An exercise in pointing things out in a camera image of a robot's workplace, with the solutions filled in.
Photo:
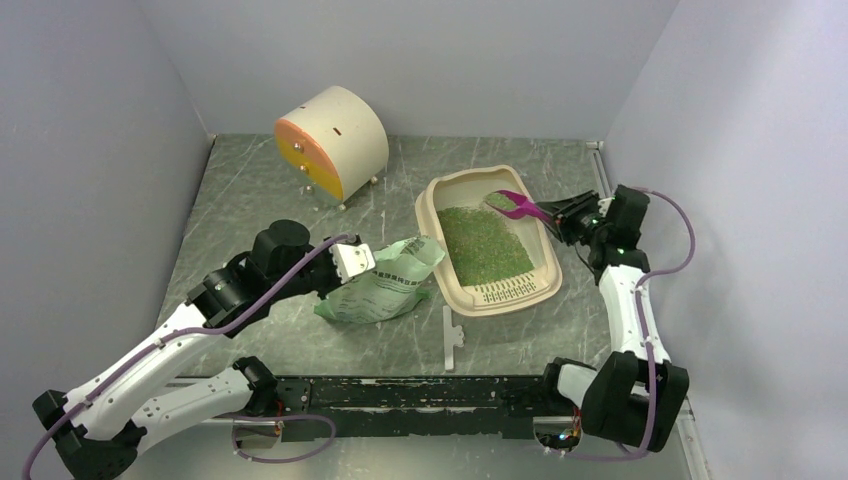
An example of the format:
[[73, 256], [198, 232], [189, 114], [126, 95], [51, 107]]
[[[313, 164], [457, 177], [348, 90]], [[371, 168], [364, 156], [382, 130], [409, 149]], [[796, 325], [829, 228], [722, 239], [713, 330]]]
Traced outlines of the magenta litter scoop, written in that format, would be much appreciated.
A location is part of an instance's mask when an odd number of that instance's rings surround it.
[[553, 217], [542, 210], [529, 197], [510, 190], [496, 190], [483, 197], [486, 206], [505, 217], [518, 220], [533, 217], [546, 225], [554, 225]]

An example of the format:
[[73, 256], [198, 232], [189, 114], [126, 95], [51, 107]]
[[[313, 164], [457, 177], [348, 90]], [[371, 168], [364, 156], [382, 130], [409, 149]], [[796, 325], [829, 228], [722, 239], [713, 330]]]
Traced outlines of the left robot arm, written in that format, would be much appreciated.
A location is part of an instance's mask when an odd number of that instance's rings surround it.
[[280, 411], [277, 380], [255, 357], [192, 386], [165, 387], [197, 357], [267, 318], [276, 302], [325, 297], [374, 267], [373, 252], [357, 235], [312, 245], [304, 225], [273, 222], [122, 359], [68, 392], [37, 397], [44, 441], [54, 444], [73, 478], [114, 479], [150, 447], [207, 419]]

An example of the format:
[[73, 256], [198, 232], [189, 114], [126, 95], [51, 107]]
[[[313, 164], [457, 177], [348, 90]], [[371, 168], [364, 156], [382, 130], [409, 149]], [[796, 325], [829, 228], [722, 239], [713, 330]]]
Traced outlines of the green cat litter bag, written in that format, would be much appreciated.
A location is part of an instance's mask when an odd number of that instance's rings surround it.
[[313, 313], [330, 322], [373, 324], [411, 312], [429, 299], [425, 286], [446, 252], [427, 236], [397, 241], [374, 253], [374, 269], [330, 293]]

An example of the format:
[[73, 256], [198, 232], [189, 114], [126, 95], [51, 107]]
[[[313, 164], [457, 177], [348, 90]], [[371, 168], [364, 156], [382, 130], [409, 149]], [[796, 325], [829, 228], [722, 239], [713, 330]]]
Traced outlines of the beige litter box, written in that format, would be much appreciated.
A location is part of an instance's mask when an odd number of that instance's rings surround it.
[[502, 315], [553, 297], [563, 284], [540, 220], [512, 220], [485, 203], [498, 190], [528, 196], [510, 166], [463, 170], [433, 179], [415, 202], [422, 235], [446, 252], [435, 278], [446, 303], [468, 317]]

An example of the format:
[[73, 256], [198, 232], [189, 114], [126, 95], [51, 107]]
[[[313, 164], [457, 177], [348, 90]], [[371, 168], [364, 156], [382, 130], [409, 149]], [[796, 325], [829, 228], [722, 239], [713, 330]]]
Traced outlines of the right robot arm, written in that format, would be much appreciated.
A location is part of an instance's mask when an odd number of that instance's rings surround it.
[[652, 198], [647, 188], [620, 185], [608, 198], [588, 191], [540, 203], [554, 237], [588, 247], [591, 270], [607, 312], [611, 352], [599, 369], [557, 358], [543, 373], [539, 398], [550, 413], [569, 408], [582, 433], [615, 443], [615, 461], [661, 451], [686, 399], [690, 379], [662, 344], [650, 298], [650, 281], [682, 270], [655, 270], [638, 246]]

